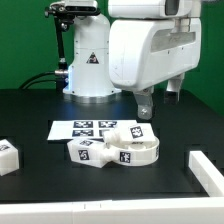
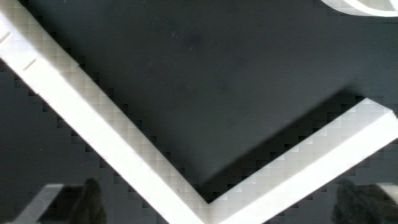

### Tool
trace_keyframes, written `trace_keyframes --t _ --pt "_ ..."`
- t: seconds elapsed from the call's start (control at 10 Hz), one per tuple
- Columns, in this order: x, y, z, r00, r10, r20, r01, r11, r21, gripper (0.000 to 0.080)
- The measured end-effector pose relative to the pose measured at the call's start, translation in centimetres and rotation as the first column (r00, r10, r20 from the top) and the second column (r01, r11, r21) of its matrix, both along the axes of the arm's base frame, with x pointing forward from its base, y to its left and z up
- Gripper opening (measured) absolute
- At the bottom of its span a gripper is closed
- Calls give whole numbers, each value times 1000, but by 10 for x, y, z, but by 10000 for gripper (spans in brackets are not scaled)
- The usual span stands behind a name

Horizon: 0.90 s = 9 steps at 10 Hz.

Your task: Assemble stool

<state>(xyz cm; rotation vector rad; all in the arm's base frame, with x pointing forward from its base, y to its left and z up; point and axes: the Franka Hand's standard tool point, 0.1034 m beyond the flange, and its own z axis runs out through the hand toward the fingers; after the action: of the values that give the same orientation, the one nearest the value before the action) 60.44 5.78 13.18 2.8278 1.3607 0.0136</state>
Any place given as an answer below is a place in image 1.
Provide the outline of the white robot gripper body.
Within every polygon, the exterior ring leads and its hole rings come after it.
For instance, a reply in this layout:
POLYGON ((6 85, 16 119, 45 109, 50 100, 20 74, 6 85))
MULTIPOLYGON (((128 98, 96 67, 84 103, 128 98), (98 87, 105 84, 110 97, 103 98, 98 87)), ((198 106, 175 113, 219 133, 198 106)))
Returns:
POLYGON ((200 59, 201 22, 116 20, 109 36, 109 75, 116 88, 138 92, 194 69, 200 59))

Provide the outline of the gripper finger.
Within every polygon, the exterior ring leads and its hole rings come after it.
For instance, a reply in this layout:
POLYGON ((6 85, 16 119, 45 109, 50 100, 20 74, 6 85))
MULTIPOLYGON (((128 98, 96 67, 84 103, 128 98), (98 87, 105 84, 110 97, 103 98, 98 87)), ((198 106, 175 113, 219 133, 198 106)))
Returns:
POLYGON ((150 120, 153 117, 153 94, 152 87, 134 93, 138 105, 138 117, 143 120, 150 120))
POLYGON ((168 80, 164 93, 165 104, 177 104, 180 98, 180 91, 183 84, 185 74, 182 73, 168 80))

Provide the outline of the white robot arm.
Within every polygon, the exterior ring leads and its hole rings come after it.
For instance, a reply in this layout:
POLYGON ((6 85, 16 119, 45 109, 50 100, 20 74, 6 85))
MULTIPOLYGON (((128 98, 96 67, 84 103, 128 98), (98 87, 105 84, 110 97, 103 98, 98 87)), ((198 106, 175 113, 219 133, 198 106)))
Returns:
POLYGON ((108 13, 74 20, 74 60, 64 93, 83 102, 125 90, 138 116, 153 115, 153 87, 167 83, 164 101, 175 104, 184 75, 199 63, 201 0, 108 0, 108 13))

